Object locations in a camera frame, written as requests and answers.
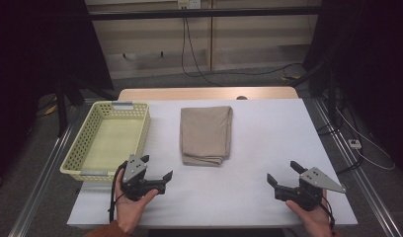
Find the person's right hand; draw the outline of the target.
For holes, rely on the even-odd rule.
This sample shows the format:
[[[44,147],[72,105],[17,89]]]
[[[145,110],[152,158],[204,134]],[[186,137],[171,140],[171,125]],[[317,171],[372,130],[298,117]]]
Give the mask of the person's right hand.
[[[313,210],[306,211],[292,200],[287,200],[285,204],[300,218],[310,237],[333,237],[330,217],[324,208],[316,206]]]

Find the black curtain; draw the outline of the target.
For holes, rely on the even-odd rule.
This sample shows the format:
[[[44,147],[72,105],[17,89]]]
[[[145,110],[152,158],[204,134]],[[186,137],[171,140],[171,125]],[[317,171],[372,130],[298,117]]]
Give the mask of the black curtain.
[[[42,96],[113,88],[85,0],[0,0],[0,186]]]
[[[403,170],[403,0],[320,0],[303,67],[330,54],[340,40],[332,66],[350,102]]]

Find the beige cloth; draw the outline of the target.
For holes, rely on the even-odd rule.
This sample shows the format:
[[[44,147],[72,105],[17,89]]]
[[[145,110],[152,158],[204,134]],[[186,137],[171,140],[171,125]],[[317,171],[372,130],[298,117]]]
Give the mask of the beige cloth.
[[[218,167],[230,155],[230,106],[182,108],[180,148],[185,165]]]

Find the pale yellow plastic basket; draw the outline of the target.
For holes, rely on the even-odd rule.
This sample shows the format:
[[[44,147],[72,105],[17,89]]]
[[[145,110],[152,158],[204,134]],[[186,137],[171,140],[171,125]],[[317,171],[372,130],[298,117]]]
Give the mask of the pale yellow plastic basket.
[[[150,121],[144,102],[94,103],[59,171],[76,181],[110,182],[129,155],[143,155]]]

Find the black horizontal metal bar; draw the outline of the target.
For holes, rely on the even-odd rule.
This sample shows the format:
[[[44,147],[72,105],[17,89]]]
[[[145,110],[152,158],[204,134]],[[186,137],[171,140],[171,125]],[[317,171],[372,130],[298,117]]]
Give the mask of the black horizontal metal bar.
[[[251,17],[251,16],[291,16],[317,15],[322,11],[319,6],[278,7],[278,8],[235,8],[235,9],[190,9],[159,10],[132,12],[90,12],[92,21],[111,20],[147,20],[147,19],[181,19],[211,17]]]

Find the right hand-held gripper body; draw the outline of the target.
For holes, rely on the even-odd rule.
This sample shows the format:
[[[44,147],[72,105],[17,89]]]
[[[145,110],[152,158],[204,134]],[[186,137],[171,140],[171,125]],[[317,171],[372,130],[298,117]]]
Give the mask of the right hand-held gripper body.
[[[304,169],[303,174],[297,173],[299,175],[297,187],[291,188],[278,184],[275,188],[275,199],[292,200],[302,209],[310,211],[322,201],[324,190],[341,194],[347,191],[318,168]]]

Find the person's left hand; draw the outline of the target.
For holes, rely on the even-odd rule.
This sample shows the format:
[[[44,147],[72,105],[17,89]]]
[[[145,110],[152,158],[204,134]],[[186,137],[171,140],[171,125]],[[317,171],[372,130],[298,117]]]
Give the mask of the person's left hand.
[[[137,227],[145,207],[158,195],[157,190],[149,191],[138,201],[127,198],[121,190],[121,181],[116,182],[116,209],[119,228],[131,235]]]

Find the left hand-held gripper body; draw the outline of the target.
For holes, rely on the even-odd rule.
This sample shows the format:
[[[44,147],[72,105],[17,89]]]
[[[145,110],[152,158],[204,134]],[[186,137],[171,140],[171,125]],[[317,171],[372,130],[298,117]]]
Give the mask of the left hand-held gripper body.
[[[130,155],[125,163],[121,178],[121,190],[124,195],[134,201],[141,199],[151,190],[157,190],[159,195],[166,192],[166,183],[161,180],[146,180],[147,163],[143,163],[136,155]]]

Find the white wall socket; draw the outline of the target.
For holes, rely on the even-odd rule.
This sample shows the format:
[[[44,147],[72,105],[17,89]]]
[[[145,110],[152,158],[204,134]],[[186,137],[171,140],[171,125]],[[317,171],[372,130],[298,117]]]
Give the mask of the white wall socket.
[[[178,8],[185,9],[200,9],[202,7],[201,0],[177,0]]]

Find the black metal stand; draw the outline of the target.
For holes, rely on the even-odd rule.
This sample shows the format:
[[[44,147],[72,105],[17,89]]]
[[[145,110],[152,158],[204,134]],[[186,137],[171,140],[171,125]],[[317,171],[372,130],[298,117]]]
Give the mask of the black metal stand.
[[[59,122],[58,137],[62,136],[68,126],[65,99],[68,99],[73,106],[81,106],[85,102],[85,99],[80,92],[81,89],[87,89],[109,101],[115,101],[118,98],[117,96],[106,92],[104,89],[100,89],[84,80],[76,78],[63,79],[61,76],[57,77],[55,79],[55,96]]]

